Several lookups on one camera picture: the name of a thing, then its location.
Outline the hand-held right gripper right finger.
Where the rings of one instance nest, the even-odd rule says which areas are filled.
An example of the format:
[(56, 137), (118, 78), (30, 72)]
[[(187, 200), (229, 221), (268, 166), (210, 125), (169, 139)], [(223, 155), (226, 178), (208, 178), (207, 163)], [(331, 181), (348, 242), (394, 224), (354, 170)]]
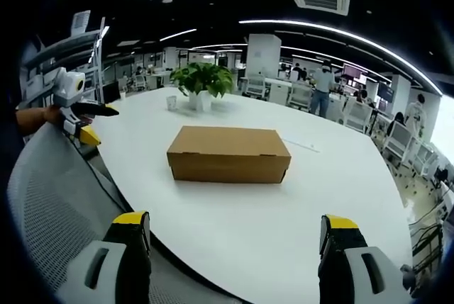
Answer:
[(321, 217), (320, 303), (410, 303), (403, 275), (358, 225), (336, 215)]

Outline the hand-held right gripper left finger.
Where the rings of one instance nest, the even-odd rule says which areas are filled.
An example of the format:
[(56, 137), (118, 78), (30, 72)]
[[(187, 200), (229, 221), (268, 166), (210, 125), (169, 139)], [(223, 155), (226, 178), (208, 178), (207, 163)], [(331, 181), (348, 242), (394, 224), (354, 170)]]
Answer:
[(150, 217), (129, 212), (113, 220), (102, 240), (87, 245), (67, 267), (61, 303), (148, 303)]

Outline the person's left hand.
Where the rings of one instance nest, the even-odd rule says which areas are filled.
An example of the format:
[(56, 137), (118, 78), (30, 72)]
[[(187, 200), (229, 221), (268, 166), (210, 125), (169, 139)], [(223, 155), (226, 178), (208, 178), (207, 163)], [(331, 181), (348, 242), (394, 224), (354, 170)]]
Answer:
[(65, 120), (60, 107), (56, 105), (51, 105), (43, 108), (43, 120), (53, 125), (59, 125), (62, 121)]

